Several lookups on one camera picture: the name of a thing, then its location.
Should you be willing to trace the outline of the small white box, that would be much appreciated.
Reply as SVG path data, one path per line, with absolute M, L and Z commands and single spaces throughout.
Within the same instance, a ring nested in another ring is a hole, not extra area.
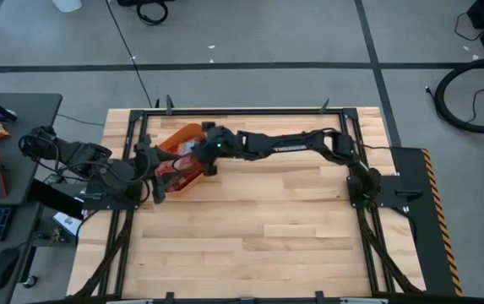
M 52 219 L 71 235 L 77 236 L 79 234 L 79 227 L 82 224 L 82 220 L 73 218 L 61 212 L 55 213 Z

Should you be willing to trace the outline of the black desk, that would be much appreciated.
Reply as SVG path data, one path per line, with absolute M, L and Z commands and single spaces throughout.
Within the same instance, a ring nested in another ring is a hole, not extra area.
M 5 239 L 0 241 L 0 252 L 9 247 L 18 247 L 20 250 L 15 270 L 7 285 L 0 290 L 0 304 L 9 304 L 11 301 L 27 258 L 29 240 L 35 235 L 42 211 L 39 202 L 28 199 L 38 165 L 19 151 L 19 138 L 32 128 L 51 126 L 62 99 L 59 94 L 0 93 L 0 106 L 15 111 L 17 116 L 16 122 L 4 125 L 10 137 L 0 141 L 0 162 L 7 190 L 7 196 L 0 199 L 0 204 L 14 206 L 8 232 Z

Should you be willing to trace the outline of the black computer mouse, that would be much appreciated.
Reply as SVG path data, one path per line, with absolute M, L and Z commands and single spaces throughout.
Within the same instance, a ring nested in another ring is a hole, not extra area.
M 0 290 L 5 287 L 19 260 L 19 249 L 10 247 L 0 252 Z

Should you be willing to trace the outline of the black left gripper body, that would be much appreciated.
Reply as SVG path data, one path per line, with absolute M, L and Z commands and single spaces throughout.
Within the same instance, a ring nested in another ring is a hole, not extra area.
M 151 180 L 155 178 L 155 169 L 160 164 L 159 153 L 161 150 L 157 146 L 138 143 L 133 147 L 135 156 L 133 164 L 135 168 L 135 180 Z

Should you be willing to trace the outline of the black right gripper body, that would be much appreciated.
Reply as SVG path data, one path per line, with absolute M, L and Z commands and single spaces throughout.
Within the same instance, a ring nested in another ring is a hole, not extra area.
M 241 136 L 229 128 L 215 125 L 193 147 L 193 157 L 201 164 L 212 163 L 217 158 L 242 158 Z

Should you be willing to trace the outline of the orange plastic basket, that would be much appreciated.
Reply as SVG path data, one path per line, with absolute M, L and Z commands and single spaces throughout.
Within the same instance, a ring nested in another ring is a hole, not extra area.
M 188 140 L 194 140 L 197 144 L 199 142 L 199 140 L 201 140 L 203 138 L 204 138 L 204 133 L 202 131 L 201 126 L 197 123 L 189 123 L 188 125 L 184 126 L 183 128 L 176 131 L 174 134 L 172 134 L 172 136 L 170 136 L 170 138 L 168 138 L 162 144 L 159 145 L 159 148 L 160 148 L 161 151 L 166 152 L 167 154 L 175 155 L 177 157 L 174 160 L 175 165 L 185 165 L 186 166 L 186 165 L 189 165 L 191 163 L 199 163 L 199 162 L 192 156 L 192 152 L 188 155 L 180 156 L 180 155 L 176 154 L 175 148 L 180 143 L 186 142 Z M 165 189 L 166 189 L 167 183 L 170 180 L 171 179 L 162 178 L 162 181 L 165 184 Z M 179 194 L 182 191 L 171 192 L 171 193 Z

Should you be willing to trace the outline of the black metal table frame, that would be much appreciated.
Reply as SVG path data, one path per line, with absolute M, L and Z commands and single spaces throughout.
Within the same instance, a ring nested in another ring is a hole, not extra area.
M 357 133 L 367 162 L 395 174 L 378 108 L 362 107 L 351 120 L 343 111 L 315 108 L 180 109 L 154 111 L 131 122 L 127 109 L 111 109 L 101 144 L 115 157 L 140 134 L 159 144 L 189 123 L 215 122 L 233 131 L 281 135 L 320 128 Z M 219 160 L 216 176 L 201 176 L 163 204 L 148 201 L 133 217 L 120 287 L 125 299 L 232 299 L 369 296 L 372 289 L 351 207 L 348 170 L 321 155 L 295 152 L 248 162 Z

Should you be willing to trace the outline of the white plastic bucket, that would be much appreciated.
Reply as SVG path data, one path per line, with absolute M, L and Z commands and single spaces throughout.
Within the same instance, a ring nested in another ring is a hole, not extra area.
M 71 13 L 82 8 L 82 0 L 52 0 L 55 7 L 62 13 Z

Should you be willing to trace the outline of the black mat with hazard stripe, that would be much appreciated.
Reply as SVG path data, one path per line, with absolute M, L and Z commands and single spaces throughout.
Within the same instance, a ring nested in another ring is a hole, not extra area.
M 404 187 L 421 194 L 409 203 L 409 215 L 416 230 L 416 252 L 427 292 L 463 296 L 429 152 L 426 149 L 393 148 L 392 157 Z

